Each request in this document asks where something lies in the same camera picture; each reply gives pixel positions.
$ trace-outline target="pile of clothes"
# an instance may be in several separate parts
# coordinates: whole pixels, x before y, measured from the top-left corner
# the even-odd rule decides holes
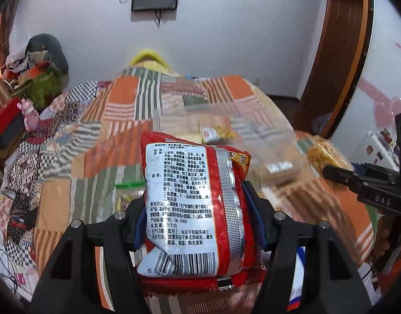
[[[68,74],[68,63],[60,42],[50,34],[39,34],[24,51],[9,55],[1,71],[12,96],[32,100],[41,111],[61,93],[60,77]]]

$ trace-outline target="metal screw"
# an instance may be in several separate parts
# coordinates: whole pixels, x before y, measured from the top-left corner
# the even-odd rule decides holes
[[[318,225],[323,228],[323,229],[327,229],[330,227],[329,222],[327,222],[325,219],[321,220],[318,222]]]
[[[283,221],[283,220],[286,218],[286,214],[283,213],[283,212],[281,212],[281,211],[278,211],[278,212],[274,213],[273,216],[274,216],[274,218],[276,218],[278,221]]]
[[[77,229],[81,225],[81,221],[79,219],[75,219],[70,225],[72,228]]]
[[[116,219],[124,219],[127,214],[124,211],[117,211],[113,215]]]

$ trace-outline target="silver foil strip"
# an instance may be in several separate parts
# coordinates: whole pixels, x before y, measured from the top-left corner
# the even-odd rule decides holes
[[[241,270],[244,253],[244,226],[240,200],[235,188],[235,177],[231,157],[226,149],[214,147],[218,162],[218,173],[221,180],[222,201],[224,205],[228,232],[230,263],[227,275]]]

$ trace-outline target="nutrition label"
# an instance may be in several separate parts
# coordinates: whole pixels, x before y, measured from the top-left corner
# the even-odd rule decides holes
[[[146,160],[147,237],[168,254],[216,252],[205,147],[153,143]]]

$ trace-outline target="patterned fabric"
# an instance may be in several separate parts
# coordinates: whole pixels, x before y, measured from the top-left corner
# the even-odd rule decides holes
[[[0,228],[5,230],[12,261],[42,273],[70,221],[105,220],[115,211],[115,185],[143,180],[143,130],[161,128],[173,134],[194,124],[198,127],[200,119],[203,124],[231,126],[253,146],[292,130],[273,102],[239,76],[185,79],[129,67],[115,81],[84,83],[56,98],[40,123],[43,140],[22,142],[5,171],[8,188],[16,191],[0,206]],[[346,246],[354,249],[354,258],[360,260],[373,241],[369,216],[354,216],[361,212],[356,197],[330,193],[295,147],[290,149],[293,157],[302,159],[298,183],[266,190],[263,197],[282,200],[274,207],[297,220],[329,218]],[[105,308],[113,309],[103,249],[97,248],[95,253],[101,301]],[[131,254],[133,263],[146,253],[143,245]],[[244,314],[251,309],[248,303],[253,302],[259,287],[146,300],[153,313],[221,313],[237,307],[243,308]]]

